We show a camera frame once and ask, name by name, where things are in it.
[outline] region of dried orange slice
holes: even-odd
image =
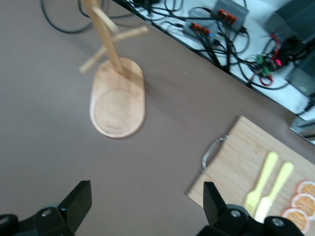
[[[309,180],[303,180],[298,183],[296,187],[297,193],[308,193],[315,197],[315,182]]]
[[[292,198],[291,206],[307,214],[310,220],[315,219],[315,197],[308,193],[299,193]]]
[[[305,214],[300,209],[289,208],[285,210],[281,216],[292,221],[303,234],[306,234],[307,231],[310,229],[310,220],[307,217],[307,214]]]

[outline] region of wooden peg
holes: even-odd
[[[118,42],[147,32],[149,31],[148,28],[145,26],[132,29],[115,35],[113,37],[113,42]],[[88,59],[83,65],[80,66],[80,72],[83,74],[87,73],[98,61],[100,61],[106,55],[107,52],[108,50],[106,48],[101,47],[90,59]]]
[[[92,10],[96,13],[96,15],[100,17],[100,19],[109,27],[112,32],[118,33],[119,29],[117,25],[115,25],[115,23],[111,19],[109,19],[108,16],[106,16],[106,14],[102,11],[102,9],[100,9],[99,6],[92,6]]]

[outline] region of yellow plastic fork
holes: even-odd
[[[276,163],[278,161],[278,154],[274,151],[270,151],[266,157],[265,163],[262,167],[259,180],[256,188],[247,194],[244,207],[251,216],[254,216],[256,207],[260,201],[261,192],[265,187],[270,174],[272,173]]]
[[[277,195],[279,194],[281,188],[284,186],[285,182],[289,179],[291,173],[293,172],[294,166],[290,162],[284,162],[275,180],[274,186],[272,187],[268,196],[263,197],[258,205],[255,220],[263,223],[265,217],[268,214],[272,204],[274,203]]]

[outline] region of wooden mug tree stand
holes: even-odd
[[[136,132],[145,116],[144,78],[140,67],[130,59],[119,57],[114,42],[148,32],[146,27],[112,37],[117,26],[100,9],[99,0],[81,0],[98,32],[103,47],[80,67],[87,72],[106,53],[93,79],[90,116],[95,128],[111,138],[124,138]]]

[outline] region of white desk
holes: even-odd
[[[212,9],[215,4],[216,0],[208,1],[208,0],[184,0],[184,5],[181,10],[176,11],[175,14],[178,16],[188,16],[188,11],[197,6],[203,6],[207,7],[209,9]],[[243,0],[235,0],[235,2],[239,3],[240,5],[243,5]],[[247,15],[247,18],[244,23],[244,27],[248,30],[248,33],[251,37],[251,42],[248,47],[248,49],[240,54],[240,58],[242,59],[248,59],[256,54],[261,54],[264,46],[270,39],[268,33],[263,29],[262,25],[264,22],[269,18],[269,16],[276,11],[279,7],[281,7],[286,2],[289,2],[289,0],[282,0],[282,1],[261,1],[261,0],[248,0],[247,5],[249,9],[249,13]],[[178,8],[180,0],[176,1],[176,8]],[[167,0],[167,6],[168,8],[172,8],[173,0]],[[154,7],[162,7],[164,6],[164,1],[160,1],[160,3],[154,4]],[[147,11],[141,9],[141,14],[150,18],[150,19],[160,19],[161,16],[155,13],[152,13],[150,16],[148,16]],[[166,11],[155,9],[154,11],[159,11],[161,13],[167,13]],[[169,34],[171,34],[173,37],[175,37],[178,41],[182,42],[183,44],[189,45],[190,47],[194,49],[204,49],[202,44],[197,41],[193,40],[189,37],[187,37],[185,34],[183,34],[181,28],[174,27],[172,25],[166,24],[165,21],[170,21],[172,23],[180,23],[185,24],[184,21],[178,20],[176,18],[163,18],[159,21],[154,21],[155,24],[159,25],[164,30],[168,31]],[[236,40],[234,41],[234,45],[237,49],[241,50],[244,48],[244,45],[246,44],[246,37],[245,36],[238,36]],[[274,47],[274,44],[271,44],[269,49],[272,49]],[[218,56],[219,61],[222,65],[225,65],[226,63],[226,56]],[[252,76],[251,70],[247,66],[242,66],[246,76],[250,78]],[[289,72],[293,69],[293,65],[284,66],[283,68],[275,71],[272,73],[272,76],[274,78],[274,83],[270,86],[270,88],[278,88],[282,85],[286,84],[287,81],[285,80],[285,77],[289,74]],[[241,71],[238,67],[238,65],[233,65],[230,68],[231,74],[244,82],[246,81],[241,74]],[[260,84],[258,78],[256,77],[254,79],[254,82],[257,84]],[[282,89],[279,90],[267,90],[264,88],[259,88],[257,86],[252,86],[254,89],[260,91],[261,93],[265,94],[272,100],[278,102],[282,106],[286,107],[290,111],[292,111],[295,114],[300,113],[304,110],[304,108],[308,104],[308,98],[301,94],[296,88],[294,88],[292,85],[288,85]],[[301,118],[305,120],[311,120],[315,118],[315,107],[312,108],[307,113],[304,113],[300,116]]]

